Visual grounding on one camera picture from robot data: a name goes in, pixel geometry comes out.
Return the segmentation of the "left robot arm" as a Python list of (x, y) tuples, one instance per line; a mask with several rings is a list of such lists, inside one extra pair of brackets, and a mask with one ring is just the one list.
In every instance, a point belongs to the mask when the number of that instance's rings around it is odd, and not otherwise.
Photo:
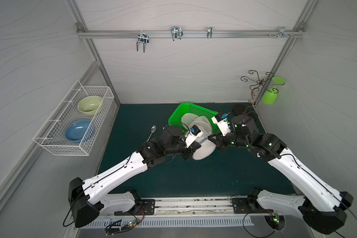
[(85, 180), (79, 177), (71, 180), (68, 202), (74, 226), (84, 227), (108, 209), (132, 210), (140, 201), (135, 192), (123, 193), (119, 199), (109, 201), (105, 196), (128, 179), (163, 163), (167, 156), (180, 154), (188, 159), (201, 147), (196, 142), (201, 136), (203, 132), (198, 126), (192, 126), (187, 134), (178, 126), (167, 126), (160, 136), (142, 143), (130, 156), (103, 173)]

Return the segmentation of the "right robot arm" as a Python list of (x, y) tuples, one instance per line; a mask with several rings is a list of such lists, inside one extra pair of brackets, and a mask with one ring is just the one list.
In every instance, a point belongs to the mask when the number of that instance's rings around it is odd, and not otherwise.
[(283, 195), (255, 188), (246, 200), (252, 212), (266, 209), (296, 216), (325, 235), (345, 225), (346, 210), (352, 205), (353, 196), (334, 189), (310, 171), (280, 138), (271, 133), (261, 134), (248, 115), (237, 115), (229, 121), (226, 114), (217, 114), (211, 120), (220, 131), (209, 136), (209, 140), (218, 149), (228, 146), (246, 149), (301, 191), (301, 195)]

